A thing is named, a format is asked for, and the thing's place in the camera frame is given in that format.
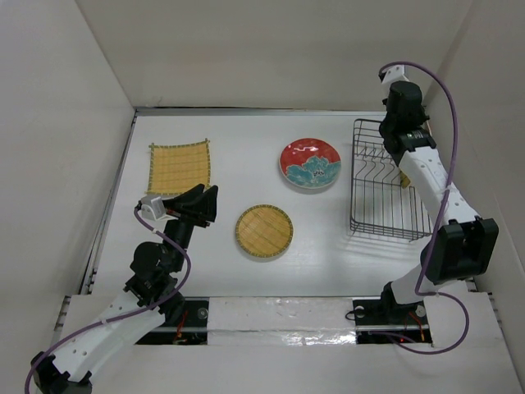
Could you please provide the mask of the square bamboo tray plate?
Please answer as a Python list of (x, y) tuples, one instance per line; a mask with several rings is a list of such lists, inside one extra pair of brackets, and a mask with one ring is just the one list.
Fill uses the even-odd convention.
[(147, 194), (176, 196), (204, 185), (211, 186), (211, 156), (208, 139), (178, 145), (150, 144)]

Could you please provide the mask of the red teal floral plate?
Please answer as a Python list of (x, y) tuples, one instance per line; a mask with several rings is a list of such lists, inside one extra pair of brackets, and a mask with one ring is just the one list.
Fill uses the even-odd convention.
[(284, 178), (304, 190), (328, 188), (338, 179), (341, 167), (338, 151), (316, 138), (301, 138), (288, 143), (279, 157)]

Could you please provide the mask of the round bamboo plate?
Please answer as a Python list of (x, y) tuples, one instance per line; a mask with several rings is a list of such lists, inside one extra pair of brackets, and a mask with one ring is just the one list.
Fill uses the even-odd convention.
[(282, 254), (293, 239), (294, 227), (288, 214), (271, 204), (246, 209), (235, 224), (235, 239), (247, 254), (270, 259)]

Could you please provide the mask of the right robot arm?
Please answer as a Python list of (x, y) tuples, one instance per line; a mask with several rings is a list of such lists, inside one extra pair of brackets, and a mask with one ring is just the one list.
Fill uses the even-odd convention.
[(486, 272), (499, 228), (461, 195), (441, 163), (436, 142), (423, 127), (428, 119), (422, 92), (413, 82), (390, 84), (379, 131), (386, 151), (418, 192), (437, 233), (423, 248), (420, 263), (389, 282), (381, 293), (380, 316), (397, 323), (426, 293)]

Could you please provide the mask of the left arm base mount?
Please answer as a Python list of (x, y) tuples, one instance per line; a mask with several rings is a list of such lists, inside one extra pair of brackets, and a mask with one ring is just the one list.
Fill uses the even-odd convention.
[(140, 338), (141, 346), (200, 346), (208, 343), (208, 297), (190, 297), (177, 320), (164, 323)]

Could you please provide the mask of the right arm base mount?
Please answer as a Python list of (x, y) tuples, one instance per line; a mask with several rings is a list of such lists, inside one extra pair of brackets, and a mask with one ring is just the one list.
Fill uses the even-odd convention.
[(390, 283), (385, 285), (379, 298), (353, 299), (345, 319), (354, 323), (359, 345), (431, 343), (423, 301), (398, 305)]

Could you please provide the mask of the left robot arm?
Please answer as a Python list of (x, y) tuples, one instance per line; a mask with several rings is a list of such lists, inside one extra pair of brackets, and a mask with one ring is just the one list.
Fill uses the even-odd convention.
[(163, 324), (180, 321), (185, 298), (180, 293), (192, 268), (188, 247), (196, 227), (217, 217), (217, 186), (198, 184), (170, 199), (144, 196), (135, 219), (158, 242), (136, 246), (132, 277), (90, 324), (63, 337), (30, 362), (24, 391), (35, 385), (42, 393), (90, 393), (105, 363)]

